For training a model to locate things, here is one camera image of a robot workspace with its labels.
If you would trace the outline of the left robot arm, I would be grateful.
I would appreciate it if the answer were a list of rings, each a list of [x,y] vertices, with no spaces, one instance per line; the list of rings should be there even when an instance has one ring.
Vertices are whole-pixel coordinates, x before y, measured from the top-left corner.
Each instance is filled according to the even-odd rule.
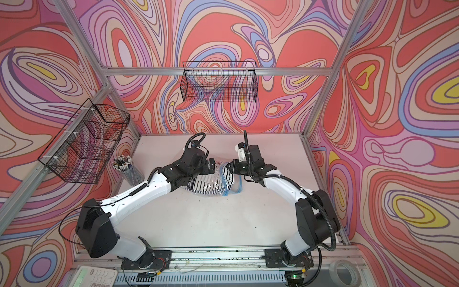
[[[205,137],[203,132],[192,135],[178,160],[155,168],[142,183],[117,196],[102,201],[90,199],[82,205],[75,232],[91,258],[114,254],[140,263],[154,258],[153,249],[144,238],[122,235],[116,228],[153,200],[189,187],[197,176],[215,171],[209,166],[209,153],[200,148]]]

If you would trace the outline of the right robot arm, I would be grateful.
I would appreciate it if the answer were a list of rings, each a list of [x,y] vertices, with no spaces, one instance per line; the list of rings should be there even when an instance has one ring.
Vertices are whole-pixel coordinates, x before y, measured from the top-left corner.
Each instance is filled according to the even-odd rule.
[[[243,134],[244,141],[236,146],[238,159],[227,164],[229,171],[275,192],[295,208],[296,233],[279,248],[265,250],[266,265],[294,268],[302,264],[308,269],[313,266],[312,251],[334,251],[337,247],[336,233],[341,224],[331,198],[326,191],[303,188],[276,166],[267,164],[259,147],[249,143],[247,131]]]

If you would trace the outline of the cup of pens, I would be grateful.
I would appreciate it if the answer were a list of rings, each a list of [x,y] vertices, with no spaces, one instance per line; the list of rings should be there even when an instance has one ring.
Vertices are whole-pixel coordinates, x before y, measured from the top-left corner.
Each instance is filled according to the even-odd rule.
[[[112,166],[117,172],[121,173],[123,178],[132,187],[143,183],[145,180],[143,173],[135,167],[129,155],[120,155],[114,158]]]

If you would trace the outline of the clear tape roll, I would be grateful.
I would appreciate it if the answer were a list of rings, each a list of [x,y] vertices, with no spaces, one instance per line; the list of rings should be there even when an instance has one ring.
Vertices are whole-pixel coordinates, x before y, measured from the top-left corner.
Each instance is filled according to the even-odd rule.
[[[338,260],[330,264],[329,274],[337,287],[359,287],[362,277],[356,264],[347,260]]]

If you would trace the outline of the white keypad device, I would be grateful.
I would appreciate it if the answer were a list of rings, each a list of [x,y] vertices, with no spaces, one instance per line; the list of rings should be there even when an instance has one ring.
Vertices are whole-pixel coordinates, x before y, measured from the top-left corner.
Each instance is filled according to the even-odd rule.
[[[113,287],[118,271],[98,267],[81,266],[69,283],[69,287]]]

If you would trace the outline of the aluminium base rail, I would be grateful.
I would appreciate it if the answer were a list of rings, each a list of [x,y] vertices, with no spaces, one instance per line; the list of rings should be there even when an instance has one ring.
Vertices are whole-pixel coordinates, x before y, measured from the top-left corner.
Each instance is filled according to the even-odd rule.
[[[75,272],[81,266],[98,267],[118,271],[114,287],[336,287],[329,274],[329,266],[338,260],[357,265],[362,277],[360,287],[375,286],[369,269],[358,248],[339,246],[335,252],[326,250],[311,253],[313,266],[302,264],[287,268],[268,268],[263,258],[266,249],[273,246],[235,246],[227,248],[169,248],[156,250],[153,265],[140,269],[133,263],[125,263],[113,256],[90,259],[79,253],[63,286],[68,287]]]

